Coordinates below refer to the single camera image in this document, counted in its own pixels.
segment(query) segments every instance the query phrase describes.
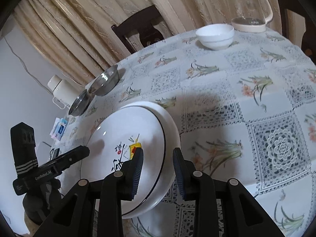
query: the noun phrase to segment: beige curtain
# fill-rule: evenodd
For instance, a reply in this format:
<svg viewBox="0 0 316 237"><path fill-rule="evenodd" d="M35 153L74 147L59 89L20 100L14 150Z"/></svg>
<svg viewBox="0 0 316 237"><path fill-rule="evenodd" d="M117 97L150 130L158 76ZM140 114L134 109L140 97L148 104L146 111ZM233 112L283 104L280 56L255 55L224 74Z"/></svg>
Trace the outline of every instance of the beige curtain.
<svg viewBox="0 0 316 237"><path fill-rule="evenodd" d="M274 12L270 27L280 32L277 0L269 1ZM78 83L87 84L130 55L111 26L152 4L162 15L154 26L164 38L228 21L224 0L22 0L14 17L44 57ZM138 33L128 38L136 50L142 48Z"/></svg>

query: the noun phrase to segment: stacked plate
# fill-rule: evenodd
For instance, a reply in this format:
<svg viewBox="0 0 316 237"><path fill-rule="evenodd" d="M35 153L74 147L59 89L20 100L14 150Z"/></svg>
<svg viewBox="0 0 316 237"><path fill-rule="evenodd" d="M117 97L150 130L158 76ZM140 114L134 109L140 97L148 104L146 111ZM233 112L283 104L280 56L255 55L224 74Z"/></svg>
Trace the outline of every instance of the stacked plate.
<svg viewBox="0 0 316 237"><path fill-rule="evenodd" d="M175 177L172 152L180 147L180 137L164 108L156 103L135 102L107 117L87 146L90 155L82 160L81 177L90 182L120 170L137 147L143 149L137 194L132 201L122 201L123 218L132 218L152 209L168 192Z"/></svg>

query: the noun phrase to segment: table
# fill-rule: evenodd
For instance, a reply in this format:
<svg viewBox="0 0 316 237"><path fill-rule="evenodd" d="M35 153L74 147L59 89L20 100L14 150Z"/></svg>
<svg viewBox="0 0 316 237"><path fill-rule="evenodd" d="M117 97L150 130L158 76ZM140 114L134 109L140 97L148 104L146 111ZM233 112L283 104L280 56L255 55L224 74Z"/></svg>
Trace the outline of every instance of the table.
<svg viewBox="0 0 316 237"><path fill-rule="evenodd" d="M173 117L185 159L215 179L239 179L285 236L303 234L316 214L316 67L299 47L268 29L237 31L228 49L211 51L189 31L118 68L118 85L70 117L55 147L63 153L86 145L121 106L156 102ZM60 179L66 193L80 179L80 163ZM218 208L222 235L220 201ZM192 236L193 221L194 203L181 199L175 182L154 209L124 220L124 233Z"/></svg>

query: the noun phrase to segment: metal bowl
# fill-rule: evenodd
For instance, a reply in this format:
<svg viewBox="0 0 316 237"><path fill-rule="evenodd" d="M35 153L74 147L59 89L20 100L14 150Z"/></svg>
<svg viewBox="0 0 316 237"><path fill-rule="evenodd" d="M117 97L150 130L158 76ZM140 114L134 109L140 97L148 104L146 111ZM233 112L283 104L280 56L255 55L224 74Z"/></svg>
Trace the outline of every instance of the metal bowl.
<svg viewBox="0 0 316 237"><path fill-rule="evenodd" d="M90 104L90 95L88 93L88 90L85 89L74 101L72 106L69 109L68 114L71 116L81 116L86 109L88 108Z"/></svg>
<svg viewBox="0 0 316 237"><path fill-rule="evenodd" d="M119 73L117 65L114 65L104 71L90 86L89 94L94 94L97 96L104 96L108 94L118 83L118 74Z"/></svg>

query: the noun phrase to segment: black glove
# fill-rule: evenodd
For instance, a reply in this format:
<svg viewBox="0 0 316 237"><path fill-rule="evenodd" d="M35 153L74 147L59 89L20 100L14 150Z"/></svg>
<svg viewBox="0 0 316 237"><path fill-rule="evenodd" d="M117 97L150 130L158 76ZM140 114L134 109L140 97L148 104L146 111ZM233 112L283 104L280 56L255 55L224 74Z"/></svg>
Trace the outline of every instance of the black glove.
<svg viewBox="0 0 316 237"><path fill-rule="evenodd" d="M61 201L60 181L52 180L26 193L23 207L26 215L37 225L40 225Z"/></svg>

